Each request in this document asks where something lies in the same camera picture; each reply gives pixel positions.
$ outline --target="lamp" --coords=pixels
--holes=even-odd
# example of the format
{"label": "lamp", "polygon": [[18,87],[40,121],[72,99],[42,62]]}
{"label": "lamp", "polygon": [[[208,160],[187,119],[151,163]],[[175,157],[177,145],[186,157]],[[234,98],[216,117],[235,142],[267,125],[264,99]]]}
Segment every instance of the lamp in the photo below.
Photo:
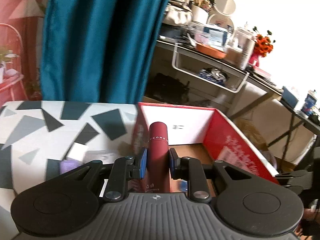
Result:
{"label": "lamp", "polygon": [[21,2],[9,16],[9,19],[18,19],[25,17],[44,18],[44,12],[41,8],[41,5],[36,0],[21,0]]}

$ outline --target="white wall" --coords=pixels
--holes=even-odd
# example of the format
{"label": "white wall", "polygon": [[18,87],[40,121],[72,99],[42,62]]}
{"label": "white wall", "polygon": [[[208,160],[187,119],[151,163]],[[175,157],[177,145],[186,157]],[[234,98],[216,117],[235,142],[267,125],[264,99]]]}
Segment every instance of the white wall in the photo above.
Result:
{"label": "white wall", "polygon": [[235,26],[272,31],[274,50],[260,67],[282,87],[296,87],[302,97],[309,89],[320,93],[320,0],[235,0]]}

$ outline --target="red cylindrical container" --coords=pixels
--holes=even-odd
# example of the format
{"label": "red cylindrical container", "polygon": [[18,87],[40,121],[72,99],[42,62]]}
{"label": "red cylindrical container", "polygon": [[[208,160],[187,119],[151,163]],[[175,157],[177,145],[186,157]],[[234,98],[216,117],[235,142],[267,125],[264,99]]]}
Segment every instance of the red cylindrical container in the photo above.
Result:
{"label": "red cylindrical container", "polygon": [[149,127],[147,155],[148,193],[170,192],[168,129],[163,122],[154,122]]}

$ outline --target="orange flowers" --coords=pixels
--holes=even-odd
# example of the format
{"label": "orange flowers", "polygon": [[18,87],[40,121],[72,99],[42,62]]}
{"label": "orange flowers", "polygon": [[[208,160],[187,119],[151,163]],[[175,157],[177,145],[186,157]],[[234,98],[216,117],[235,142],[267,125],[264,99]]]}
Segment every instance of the orange flowers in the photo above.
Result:
{"label": "orange flowers", "polygon": [[258,53],[262,57],[265,57],[267,53],[270,53],[273,50],[273,45],[268,36],[263,37],[261,34],[257,34],[257,41],[254,46],[254,52]]}

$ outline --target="metal pivot screw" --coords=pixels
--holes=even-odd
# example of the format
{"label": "metal pivot screw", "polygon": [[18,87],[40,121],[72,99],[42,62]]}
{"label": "metal pivot screw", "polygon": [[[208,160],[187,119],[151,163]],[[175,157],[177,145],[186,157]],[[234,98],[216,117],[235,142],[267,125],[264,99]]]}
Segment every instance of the metal pivot screw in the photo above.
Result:
{"label": "metal pivot screw", "polygon": [[205,191],[196,191],[193,193],[193,196],[198,199],[206,199],[209,197],[209,194]]}
{"label": "metal pivot screw", "polygon": [[105,197],[110,199],[110,200],[117,200],[121,197],[121,193],[117,191],[108,191],[105,194]]}

